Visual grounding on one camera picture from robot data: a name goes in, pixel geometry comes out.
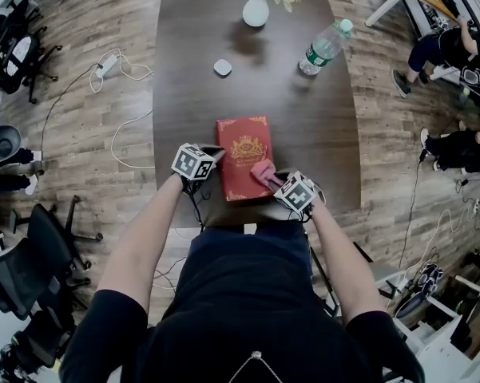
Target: bottle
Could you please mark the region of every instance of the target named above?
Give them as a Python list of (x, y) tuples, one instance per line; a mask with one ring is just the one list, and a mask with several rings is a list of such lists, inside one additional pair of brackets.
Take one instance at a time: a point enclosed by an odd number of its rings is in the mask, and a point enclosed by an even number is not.
[(339, 54), (351, 37), (350, 20), (335, 22), (318, 34), (298, 66), (307, 75), (316, 75), (329, 61)]

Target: cube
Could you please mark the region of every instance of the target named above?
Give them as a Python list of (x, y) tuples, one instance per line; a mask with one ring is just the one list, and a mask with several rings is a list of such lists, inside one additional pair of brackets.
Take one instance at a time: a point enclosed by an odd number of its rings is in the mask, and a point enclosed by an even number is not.
[(188, 180), (206, 180), (215, 167), (215, 158), (191, 144), (182, 144), (173, 161), (172, 170)]
[(290, 210), (300, 214), (316, 197), (316, 193), (312, 180), (295, 172), (274, 196)]

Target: white vase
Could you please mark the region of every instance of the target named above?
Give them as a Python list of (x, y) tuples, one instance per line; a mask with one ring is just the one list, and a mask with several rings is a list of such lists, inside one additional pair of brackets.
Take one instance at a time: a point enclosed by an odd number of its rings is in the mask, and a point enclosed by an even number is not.
[(243, 19), (251, 27), (264, 26), (270, 15), (266, 0), (248, 0), (243, 8)]

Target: white device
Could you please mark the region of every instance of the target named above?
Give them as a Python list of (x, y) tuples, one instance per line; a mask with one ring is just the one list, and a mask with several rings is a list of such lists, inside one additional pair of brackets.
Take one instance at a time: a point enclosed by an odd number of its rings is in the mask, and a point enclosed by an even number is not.
[(191, 144), (182, 144), (174, 158), (172, 170), (188, 180), (206, 180), (216, 166), (215, 158)]
[(232, 65), (226, 60), (218, 60), (213, 66), (215, 71), (217, 71), (222, 77), (229, 75), (232, 71)]
[(96, 69), (96, 75), (98, 78), (103, 78), (106, 73), (108, 73), (114, 65), (117, 64), (117, 56), (111, 55), (106, 59), (105, 62), (100, 67), (97, 67)]
[(300, 214), (317, 195), (314, 182), (302, 173), (295, 172), (274, 196), (290, 210)]

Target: book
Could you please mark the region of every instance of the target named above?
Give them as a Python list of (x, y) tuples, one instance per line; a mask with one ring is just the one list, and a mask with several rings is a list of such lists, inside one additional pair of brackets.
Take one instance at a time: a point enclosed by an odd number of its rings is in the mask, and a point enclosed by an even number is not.
[(227, 201), (273, 195), (250, 170), (266, 158), (273, 160), (272, 138), (266, 116), (226, 119), (216, 122), (218, 145), (225, 149), (220, 161), (222, 189)]

